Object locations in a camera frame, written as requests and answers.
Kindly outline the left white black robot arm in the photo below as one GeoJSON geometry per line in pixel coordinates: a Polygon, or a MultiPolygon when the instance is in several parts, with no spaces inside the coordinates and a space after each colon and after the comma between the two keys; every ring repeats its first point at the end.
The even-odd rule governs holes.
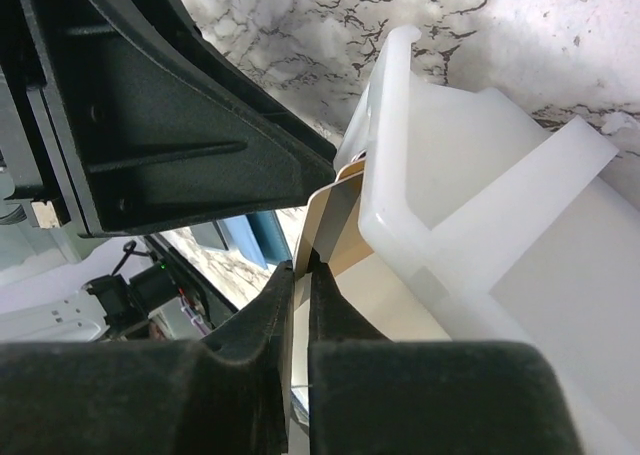
{"type": "Polygon", "coordinates": [[[1,0],[1,309],[67,304],[131,239],[304,205],[335,148],[182,0],[1,0]]]}

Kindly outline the clear acrylic card box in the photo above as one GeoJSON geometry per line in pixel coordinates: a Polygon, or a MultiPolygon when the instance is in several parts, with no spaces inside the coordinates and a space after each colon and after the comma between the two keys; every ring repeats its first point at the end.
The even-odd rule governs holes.
{"type": "Polygon", "coordinates": [[[616,147],[425,81],[420,36],[389,33],[334,160],[366,158],[364,240],[450,338],[536,346],[586,452],[637,453],[639,213],[600,176],[616,147]]]}

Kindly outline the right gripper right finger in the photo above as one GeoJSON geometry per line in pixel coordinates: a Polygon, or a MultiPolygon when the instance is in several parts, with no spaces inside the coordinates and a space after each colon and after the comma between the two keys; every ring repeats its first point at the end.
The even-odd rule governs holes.
{"type": "Polygon", "coordinates": [[[394,342],[311,272],[308,380],[315,454],[569,454],[573,421],[534,347],[394,342]]]}

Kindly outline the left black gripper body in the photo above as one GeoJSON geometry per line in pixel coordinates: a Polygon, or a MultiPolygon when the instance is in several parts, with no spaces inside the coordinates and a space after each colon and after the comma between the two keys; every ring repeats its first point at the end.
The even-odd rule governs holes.
{"type": "Polygon", "coordinates": [[[55,43],[71,29],[85,0],[1,0],[1,154],[15,189],[8,201],[34,226],[34,202],[53,204],[57,220],[85,228],[61,133],[63,110],[55,43]]]}

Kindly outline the teal leather card holder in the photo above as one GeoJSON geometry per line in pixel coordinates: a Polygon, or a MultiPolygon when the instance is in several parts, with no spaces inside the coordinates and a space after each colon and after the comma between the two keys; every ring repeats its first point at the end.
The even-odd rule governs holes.
{"type": "Polygon", "coordinates": [[[262,269],[292,259],[284,231],[274,211],[214,220],[190,227],[196,243],[218,252],[238,252],[262,269]]]}

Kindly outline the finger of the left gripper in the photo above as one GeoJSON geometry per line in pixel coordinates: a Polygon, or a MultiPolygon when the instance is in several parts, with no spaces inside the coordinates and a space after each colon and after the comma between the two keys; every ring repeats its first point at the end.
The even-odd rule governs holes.
{"type": "Polygon", "coordinates": [[[304,205],[335,147],[234,67],[181,0],[85,0],[53,49],[61,133],[85,228],[146,235],[304,205]]]}

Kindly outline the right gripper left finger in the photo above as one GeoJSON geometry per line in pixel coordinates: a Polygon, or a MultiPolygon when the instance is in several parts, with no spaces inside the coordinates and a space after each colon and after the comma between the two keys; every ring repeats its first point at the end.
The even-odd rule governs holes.
{"type": "Polygon", "coordinates": [[[5,454],[283,454],[294,271],[200,340],[1,348],[5,454]]]}

